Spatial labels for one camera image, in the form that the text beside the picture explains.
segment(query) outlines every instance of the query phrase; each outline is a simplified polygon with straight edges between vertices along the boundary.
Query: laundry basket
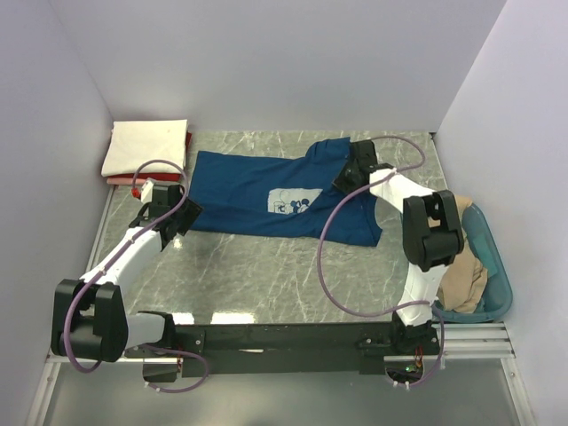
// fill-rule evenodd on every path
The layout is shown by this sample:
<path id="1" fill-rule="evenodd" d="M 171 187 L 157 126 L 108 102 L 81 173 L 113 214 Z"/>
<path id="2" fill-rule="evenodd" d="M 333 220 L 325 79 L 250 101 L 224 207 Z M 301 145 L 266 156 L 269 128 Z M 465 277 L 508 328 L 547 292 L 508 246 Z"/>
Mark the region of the laundry basket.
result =
<path id="1" fill-rule="evenodd" d="M 513 292 L 499 251 L 485 216 L 478 206 L 473 204 L 465 209 L 461 225 L 467 234 L 471 251 L 487 268 L 489 280 L 481 301 L 473 313 L 443 311 L 442 306 L 437 302 L 438 308 L 442 310 L 444 321 L 472 324 L 498 320 L 513 303 Z"/>

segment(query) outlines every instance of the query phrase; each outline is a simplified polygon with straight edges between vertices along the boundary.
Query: black metal base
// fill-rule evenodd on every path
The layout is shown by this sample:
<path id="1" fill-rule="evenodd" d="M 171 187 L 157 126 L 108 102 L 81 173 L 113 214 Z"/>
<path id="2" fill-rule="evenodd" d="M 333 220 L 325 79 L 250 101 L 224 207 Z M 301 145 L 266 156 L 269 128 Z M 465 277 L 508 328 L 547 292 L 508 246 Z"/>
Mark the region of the black metal base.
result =
<path id="1" fill-rule="evenodd" d="M 395 315 L 392 322 L 193 325 L 176 326 L 176 334 L 177 344 L 201 354 L 213 375 L 334 371 L 384 375 L 385 356 L 414 356 L 420 345 L 424 355 L 439 352 L 438 335 L 430 323 L 401 328 L 398 321 Z M 127 356 L 148 357 L 148 352 L 127 351 Z M 156 375 L 154 366 L 148 367 L 146 380 L 164 381 L 164 366 Z M 202 374 L 198 360 L 184 359 L 183 377 Z"/>

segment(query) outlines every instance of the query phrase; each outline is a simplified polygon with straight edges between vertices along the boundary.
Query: gray marble table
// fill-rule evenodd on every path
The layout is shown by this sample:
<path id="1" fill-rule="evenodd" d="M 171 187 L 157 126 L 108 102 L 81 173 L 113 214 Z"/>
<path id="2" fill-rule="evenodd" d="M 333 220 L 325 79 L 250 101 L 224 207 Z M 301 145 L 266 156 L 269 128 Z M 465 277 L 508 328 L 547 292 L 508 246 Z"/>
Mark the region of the gray marble table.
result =
<path id="1" fill-rule="evenodd" d="M 308 147 L 326 138 L 351 136 L 360 140 L 380 131 L 211 131 L 193 136 L 188 170 L 199 150 L 224 154 L 303 156 Z M 415 140 L 427 161 L 406 175 L 433 189 L 446 188 L 429 133 L 400 133 Z M 419 160 L 408 144 L 378 141 L 380 160 L 404 165 Z M 140 208 L 128 187 L 116 187 L 110 202 L 95 262 L 120 241 Z M 376 220 L 383 229 L 377 248 L 328 242 L 324 272 L 335 297 L 355 310 L 376 312 L 401 297 L 408 262 L 401 245 L 398 212 L 379 200 Z M 176 237 L 161 256 L 144 268 L 124 296 L 128 313 L 143 310 L 174 312 L 177 319 L 196 324 L 337 322 L 360 320 L 339 311 L 324 296 L 316 272 L 312 238 L 263 238 L 190 231 Z"/>

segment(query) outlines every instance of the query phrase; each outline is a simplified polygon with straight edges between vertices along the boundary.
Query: cable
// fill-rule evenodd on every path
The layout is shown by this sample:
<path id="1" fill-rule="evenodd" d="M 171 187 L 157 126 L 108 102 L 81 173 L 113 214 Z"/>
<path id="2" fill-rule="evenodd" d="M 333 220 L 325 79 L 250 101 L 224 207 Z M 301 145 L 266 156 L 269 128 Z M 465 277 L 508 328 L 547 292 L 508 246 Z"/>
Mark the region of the cable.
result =
<path id="1" fill-rule="evenodd" d="M 207 377 L 209 376 L 209 372 L 210 372 L 210 368 L 209 368 L 209 362 L 207 362 L 207 360 L 205 358 L 203 358 L 201 355 L 198 355 L 197 353 L 192 353 L 192 352 L 187 352 L 187 351 L 175 351 L 173 349 L 163 349 L 163 348 L 156 348 L 152 345 L 149 344 L 142 344 L 140 345 L 140 347 L 142 348 L 146 348 L 149 349 L 150 351 L 159 351 L 159 352 L 164 352 L 164 353 L 169 353 L 171 355 L 177 355 L 177 356 L 181 356 L 181 357 L 187 357 L 187 358 L 193 358 L 193 359 L 197 359 L 199 360 L 203 366 L 205 367 L 205 372 L 203 373 L 203 376 L 201 377 L 201 379 L 199 379 L 197 382 L 195 382 L 194 384 L 192 384 L 191 386 L 187 386 L 186 388 L 181 388 L 181 389 L 168 389 L 168 388 L 161 388 L 158 385 L 155 385 L 153 383 L 147 383 L 148 387 L 155 389 L 158 392 L 163 392 L 163 393 L 183 393 L 183 392 L 188 392 L 188 391 L 192 391 L 193 389 L 201 386 L 205 380 L 207 379 Z"/>
<path id="2" fill-rule="evenodd" d="M 415 306 L 415 305 L 420 305 L 420 304 L 425 304 L 425 305 L 430 306 L 430 302 L 428 302 L 426 300 L 416 300 L 416 301 L 412 301 L 412 302 L 406 302 L 405 304 L 400 304 L 398 306 L 394 306 L 392 308 L 385 309 L 384 311 L 380 311 L 380 312 L 370 312 L 370 313 L 357 312 L 357 311 L 354 311 L 353 309 L 348 308 L 347 306 L 342 305 L 337 299 L 334 298 L 334 296 L 329 291 L 329 288 L 327 287 L 326 281 L 325 281 L 324 276 L 323 276 L 323 268 L 322 268 L 322 265 L 321 265 L 321 254 L 322 254 L 322 251 L 323 251 L 323 243 L 326 240 L 327 231 L 329 230 L 331 223 L 335 219 L 337 212 L 347 202 L 349 202 L 349 200 L 353 199 L 354 197 L 356 197 L 360 193 L 364 193 L 366 190 L 370 189 L 373 186 L 383 184 L 384 182 L 388 181 L 393 176 L 395 176 L 398 172 L 418 169 L 419 167 L 421 167 L 426 162 L 426 154 L 418 146 L 418 144 L 416 144 L 412 139 L 405 138 L 405 137 L 402 137 L 402 136 L 385 135 L 385 136 L 376 136 L 374 138 L 368 138 L 368 139 L 364 139 L 364 140 L 378 140 L 378 139 L 399 139 L 399 140 L 402 140 L 404 142 L 407 142 L 408 144 L 413 146 L 418 151 L 418 153 L 421 156 L 421 160 L 419 162 L 417 162 L 416 164 L 411 164 L 409 166 L 401 167 L 401 168 L 398 169 L 398 171 L 393 170 L 391 173 L 389 173 L 383 179 L 380 179 L 377 182 L 374 182 L 372 184 L 362 186 L 361 188 L 353 191 L 352 193 L 347 194 L 347 196 L 345 198 L 343 198 L 339 202 L 339 204 L 337 204 L 337 206 L 335 206 L 335 208 L 333 209 L 333 211 L 331 212 L 331 214 L 327 218 L 326 224 L 324 225 L 323 230 L 321 231 L 321 236 L 319 237 L 318 251 L 316 253 L 316 265 L 317 265 L 317 270 L 318 270 L 319 283 L 321 284 L 321 288 L 323 289 L 323 292 L 326 294 L 327 298 L 331 301 L 332 304 L 334 304 L 337 308 L 341 309 L 343 312 L 349 313 L 350 315 L 353 315 L 353 316 L 356 316 L 356 317 L 362 317 L 362 318 L 382 317 L 383 315 L 386 315 L 387 313 L 393 313 L 395 311 L 398 311 L 399 309 L 407 308 L 408 306 Z M 432 308 L 432 313 L 434 313 L 434 315 L 436 315 L 440 319 L 440 330 L 441 330 L 441 333 L 440 333 L 440 336 L 441 336 L 441 338 L 440 338 L 440 352 L 438 354 L 438 357 L 436 359 L 434 367 L 431 368 L 428 371 L 428 373 L 426 373 L 422 377 L 422 379 L 420 379 L 419 381 L 417 381 L 415 383 L 411 383 L 409 385 L 410 387 L 414 387 L 416 385 L 424 383 L 426 380 L 428 380 L 433 375 L 433 373 L 435 371 L 437 371 L 440 368 L 441 363 L 442 363 L 442 356 L 444 354 L 444 339 L 445 339 L 444 320 L 442 319 L 441 313 L 440 313 L 439 309 L 436 308 L 436 306 L 432 305 L 431 308 Z"/>
<path id="3" fill-rule="evenodd" d="M 132 178 L 132 188 L 135 187 L 136 184 L 136 178 L 138 177 L 138 174 L 140 173 L 140 171 L 150 165 L 150 164 L 154 164 L 154 163 L 162 163 L 162 164 L 168 164 L 169 166 L 174 167 L 175 169 L 177 169 L 177 171 L 179 171 L 179 173 L 181 174 L 181 176 L 184 178 L 184 182 L 185 182 L 185 191 L 184 191 L 184 196 L 181 197 L 181 199 L 179 200 L 179 203 L 176 204 L 170 211 L 164 213 L 163 215 L 161 215 L 160 217 L 156 218 L 154 221 L 152 221 L 150 224 L 146 225 L 145 227 L 143 227 L 140 231 L 138 231 L 137 233 L 135 233 L 132 238 L 128 241 L 126 241 L 114 254 L 114 256 L 112 256 L 108 262 L 106 262 L 106 264 L 89 280 L 85 283 L 85 285 L 83 286 L 83 288 L 81 288 L 81 290 L 79 290 L 79 292 L 77 293 L 77 295 L 73 298 L 73 301 L 71 302 L 71 304 L 69 305 L 69 309 L 67 311 L 67 315 L 65 317 L 65 324 L 63 326 L 63 345 L 65 346 L 65 353 L 67 355 L 67 357 L 69 358 L 69 361 L 71 362 L 71 365 L 77 370 L 80 371 L 81 373 L 90 373 L 92 371 L 94 371 L 95 369 L 97 369 L 100 365 L 100 361 L 97 361 L 95 363 L 94 366 L 92 367 L 83 367 L 79 361 L 77 360 L 77 358 L 75 357 L 75 354 L 73 353 L 73 347 L 71 346 L 71 321 L 73 320 L 73 316 L 75 314 L 75 311 L 77 309 L 77 306 L 79 305 L 79 302 L 81 301 L 81 299 L 83 298 L 83 296 L 85 295 L 85 293 L 87 293 L 87 291 L 89 290 L 89 288 L 96 283 L 98 280 L 100 280 L 102 277 L 105 276 L 105 274 L 107 273 L 107 271 L 113 266 L 113 264 L 116 263 L 116 261 L 126 252 L 126 250 L 128 249 L 128 247 L 130 247 L 132 244 L 134 244 L 134 241 L 136 241 L 143 233 L 146 233 L 148 231 L 150 231 L 151 229 L 153 229 L 156 225 L 158 225 L 162 220 L 170 217 L 171 215 L 173 215 L 176 211 L 178 211 L 181 206 L 184 204 L 185 199 L 187 198 L 187 195 L 189 194 L 189 180 L 187 178 L 187 175 L 185 174 L 184 170 L 179 167 L 176 163 L 174 162 L 170 162 L 168 160 L 150 160 L 149 162 L 145 162 L 142 165 L 140 165 L 140 167 L 138 167 L 138 169 L 134 172 L 134 176 Z"/>

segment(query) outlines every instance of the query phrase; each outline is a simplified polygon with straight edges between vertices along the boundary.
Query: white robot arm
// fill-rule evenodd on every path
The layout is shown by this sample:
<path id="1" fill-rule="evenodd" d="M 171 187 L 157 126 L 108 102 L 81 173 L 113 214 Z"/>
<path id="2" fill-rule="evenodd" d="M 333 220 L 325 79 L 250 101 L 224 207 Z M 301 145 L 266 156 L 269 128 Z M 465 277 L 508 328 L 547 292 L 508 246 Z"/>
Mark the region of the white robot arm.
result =
<path id="1" fill-rule="evenodd" d="M 181 185 L 155 185 L 152 179 L 148 179 L 139 195 L 144 205 L 130 223 L 121 242 L 79 280 L 60 282 L 55 291 L 51 327 L 53 353 L 66 354 L 63 327 L 71 301 L 84 283 L 101 271 L 104 272 L 102 277 L 84 295 L 73 317 L 70 339 L 76 357 L 114 362 L 126 349 L 143 343 L 168 345 L 175 334 L 172 316 L 167 312 L 126 315 L 122 294 L 128 291 L 140 270 L 160 254 L 175 235 L 185 235 L 201 213 L 199 205 L 185 199 L 182 207 L 173 215 L 136 239 L 133 238 L 145 225 L 170 211 L 182 196 Z M 106 271 L 105 265 L 128 241 L 134 242 Z M 94 308 L 92 315 L 81 314 L 81 311 L 89 308 Z"/>
<path id="2" fill-rule="evenodd" d="M 409 266 L 398 304 L 424 300 L 434 303 L 449 264 L 463 250 L 454 195 L 433 191 L 400 174 L 385 180 L 396 170 L 389 164 L 378 164 L 372 140 L 353 142 L 350 150 L 350 158 L 334 186 L 351 193 L 370 184 L 372 195 L 386 200 L 402 215 L 402 240 Z M 420 326 L 432 319 L 431 308 L 424 304 L 402 308 L 398 316 L 406 327 Z"/>

